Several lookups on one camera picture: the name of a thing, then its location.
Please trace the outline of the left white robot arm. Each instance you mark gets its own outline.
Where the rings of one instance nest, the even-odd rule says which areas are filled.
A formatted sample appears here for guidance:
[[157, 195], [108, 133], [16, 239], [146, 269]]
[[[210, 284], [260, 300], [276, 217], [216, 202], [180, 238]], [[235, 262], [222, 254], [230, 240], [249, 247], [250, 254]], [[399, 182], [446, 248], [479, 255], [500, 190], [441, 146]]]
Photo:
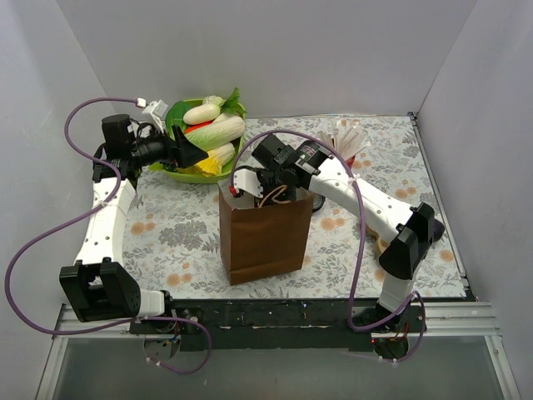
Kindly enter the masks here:
[[148, 318], [157, 332], [169, 333], [177, 323], [176, 311], [167, 306], [169, 294], [140, 288], [123, 266], [127, 214], [145, 166], [191, 167], [207, 153], [177, 125], [170, 132], [152, 130], [138, 137], [127, 114], [105, 117], [102, 132], [105, 141], [92, 162], [93, 205], [98, 210], [88, 220], [73, 265], [61, 269], [59, 282], [82, 322]]

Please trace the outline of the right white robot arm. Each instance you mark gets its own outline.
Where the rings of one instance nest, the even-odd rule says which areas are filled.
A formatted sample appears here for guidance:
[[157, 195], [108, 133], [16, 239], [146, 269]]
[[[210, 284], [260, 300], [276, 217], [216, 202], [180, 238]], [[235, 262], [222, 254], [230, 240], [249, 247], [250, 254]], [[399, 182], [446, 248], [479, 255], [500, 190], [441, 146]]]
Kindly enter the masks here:
[[261, 164], [257, 176], [333, 201], [359, 218], [361, 243], [369, 232], [387, 245], [378, 258], [385, 277], [375, 311], [367, 321], [351, 317], [349, 326], [357, 332], [399, 329], [415, 296], [419, 266], [445, 231], [434, 208], [425, 202], [412, 206], [356, 177], [337, 152], [309, 135], [293, 148], [279, 139], [278, 133], [264, 132], [256, 138], [252, 156]]

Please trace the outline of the black coffee cup lid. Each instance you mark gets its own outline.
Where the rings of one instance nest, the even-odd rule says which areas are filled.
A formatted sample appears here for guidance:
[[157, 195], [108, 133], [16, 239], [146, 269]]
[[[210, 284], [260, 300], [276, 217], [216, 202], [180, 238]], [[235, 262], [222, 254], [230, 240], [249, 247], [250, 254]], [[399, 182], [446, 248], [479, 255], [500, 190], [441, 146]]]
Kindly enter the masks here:
[[326, 198], [324, 196], [315, 194], [313, 198], [312, 211], [314, 213], [320, 211], [323, 208], [325, 201]]

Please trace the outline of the brown paper takeout bag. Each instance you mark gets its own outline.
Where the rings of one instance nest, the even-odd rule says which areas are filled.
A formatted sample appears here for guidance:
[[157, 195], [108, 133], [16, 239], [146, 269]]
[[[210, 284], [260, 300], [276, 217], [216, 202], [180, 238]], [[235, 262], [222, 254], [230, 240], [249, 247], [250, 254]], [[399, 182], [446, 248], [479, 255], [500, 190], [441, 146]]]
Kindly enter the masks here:
[[296, 201], [254, 206], [254, 197], [234, 198], [229, 182], [218, 185], [219, 237], [223, 267], [232, 286], [302, 268], [313, 196], [296, 191]]

